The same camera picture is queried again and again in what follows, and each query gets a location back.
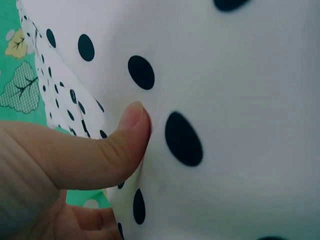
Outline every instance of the black polka dot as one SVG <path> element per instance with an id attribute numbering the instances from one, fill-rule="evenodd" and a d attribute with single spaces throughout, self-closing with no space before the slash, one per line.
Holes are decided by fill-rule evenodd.
<path id="1" fill-rule="evenodd" d="M 56 39 L 54 36 L 54 33 L 51 31 L 51 29 L 46 30 L 46 37 L 51 44 L 52 47 L 56 48 Z"/>
<path id="2" fill-rule="evenodd" d="M 215 7 L 221 12 L 232 12 L 244 4 L 249 2 L 249 0 L 213 0 Z"/>
<path id="3" fill-rule="evenodd" d="M 90 62 L 95 57 L 95 48 L 94 44 L 92 43 L 90 37 L 86 34 L 82 34 L 78 40 L 78 50 L 80 56 L 83 60 Z"/>
<path id="4" fill-rule="evenodd" d="M 98 104 L 98 106 L 99 106 L 99 108 L 101 109 L 101 111 L 104 113 L 105 110 L 104 110 L 104 108 L 102 107 L 102 105 L 100 104 L 100 102 L 98 102 L 97 100 L 95 100 L 95 101 L 96 101 L 96 103 Z"/>
<path id="5" fill-rule="evenodd" d="M 78 105 L 79 105 L 79 108 L 80 108 L 81 112 L 85 115 L 86 114 L 86 110 L 85 110 L 84 106 L 79 101 L 78 101 Z"/>
<path id="6" fill-rule="evenodd" d="M 84 121 L 84 120 L 81 120 L 81 123 L 82 123 L 83 130 L 87 133 L 88 130 L 87 130 L 87 126 L 86 126 L 85 121 Z"/>
<path id="7" fill-rule="evenodd" d="M 132 56 L 128 61 L 128 70 L 134 82 L 144 90 L 150 90 L 155 84 L 155 73 L 150 63 L 141 56 Z"/>
<path id="8" fill-rule="evenodd" d="M 118 185 L 118 189 L 122 189 L 124 187 L 125 183 L 121 183 Z"/>
<path id="9" fill-rule="evenodd" d="M 169 116 L 165 140 L 171 153 L 183 164 L 195 167 L 203 158 L 201 142 L 190 123 L 178 112 Z"/>
<path id="10" fill-rule="evenodd" d="M 77 134 L 76 134 L 76 132 L 75 132 L 75 130 L 73 128 L 69 127 L 69 129 L 70 129 L 70 132 L 73 133 L 73 135 L 77 136 Z"/>
<path id="11" fill-rule="evenodd" d="M 71 112 L 70 112 L 69 110 L 67 110 L 67 112 L 68 112 L 68 114 L 69 114 L 70 119 L 71 119 L 72 121 L 74 121 L 75 118 L 74 118 L 74 116 L 71 114 Z"/>
<path id="12" fill-rule="evenodd" d="M 123 230 L 122 230 L 122 225 L 121 225 L 121 223 L 118 222 L 117 226 L 118 226 L 119 233 L 120 233 L 122 239 L 124 240 L 124 239 L 125 239 L 125 238 L 124 238 L 124 232 L 123 232 Z"/>
<path id="13" fill-rule="evenodd" d="M 70 96 L 71 96 L 71 100 L 74 104 L 77 103 L 77 99 L 76 99 L 76 93 L 75 91 L 73 91 L 72 89 L 70 89 Z"/>
<path id="14" fill-rule="evenodd" d="M 278 236 L 265 236 L 265 237 L 259 238 L 258 240 L 286 240 L 286 239 Z"/>
<path id="15" fill-rule="evenodd" d="M 135 192 L 133 199 L 133 217 L 137 224 L 141 225 L 144 223 L 146 218 L 146 206 L 144 197 L 142 196 L 141 190 L 138 189 Z"/>
<path id="16" fill-rule="evenodd" d="M 104 131 L 102 131 L 102 130 L 100 130 L 100 135 L 101 135 L 101 137 L 102 137 L 103 139 L 106 139 L 106 138 L 107 138 L 107 134 L 106 134 Z"/>

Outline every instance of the white fabric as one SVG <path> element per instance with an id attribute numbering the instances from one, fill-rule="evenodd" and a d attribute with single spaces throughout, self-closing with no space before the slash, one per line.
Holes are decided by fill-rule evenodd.
<path id="1" fill-rule="evenodd" d="M 226 12 L 227 2 L 243 5 Z M 320 1 L 18 0 L 17 8 L 51 126 L 99 139 L 133 101 L 150 115 L 143 164 L 108 189 L 124 239 L 320 239 Z M 90 44 L 79 50 L 83 34 L 93 57 Z"/>

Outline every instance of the leaf print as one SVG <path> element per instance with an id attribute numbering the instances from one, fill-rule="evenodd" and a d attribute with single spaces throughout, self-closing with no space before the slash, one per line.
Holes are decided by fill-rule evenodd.
<path id="1" fill-rule="evenodd" d="M 15 70 L 13 79 L 5 85 L 0 95 L 0 106 L 25 114 L 37 110 L 40 101 L 37 80 L 30 64 L 24 61 Z"/>
<path id="2" fill-rule="evenodd" d="M 5 55 L 21 59 L 27 54 L 27 48 L 24 32 L 22 28 L 20 28 L 15 32 L 11 41 L 9 41 L 8 47 L 5 50 Z"/>

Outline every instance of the green patterned fabric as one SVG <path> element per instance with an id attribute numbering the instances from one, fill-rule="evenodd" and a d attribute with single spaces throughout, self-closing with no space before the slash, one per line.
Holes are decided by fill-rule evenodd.
<path id="1" fill-rule="evenodd" d="M 24 40 L 16 1 L 0 0 L 0 121 L 23 121 L 46 126 L 35 53 L 33 49 L 28 49 Z M 100 208 L 110 206 L 101 190 L 68 191 L 67 203 Z"/>

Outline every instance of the skin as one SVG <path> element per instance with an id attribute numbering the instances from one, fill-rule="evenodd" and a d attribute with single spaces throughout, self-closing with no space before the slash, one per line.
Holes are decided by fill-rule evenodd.
<path id="1" fill-rule="evenodd" d="M 106 139 L 0 122 L 0 239 L 121 240 L 111 208 L 66 204 L 68 189 L 116 186 L 136 170 L 151 131 L 141 103 Z"/>

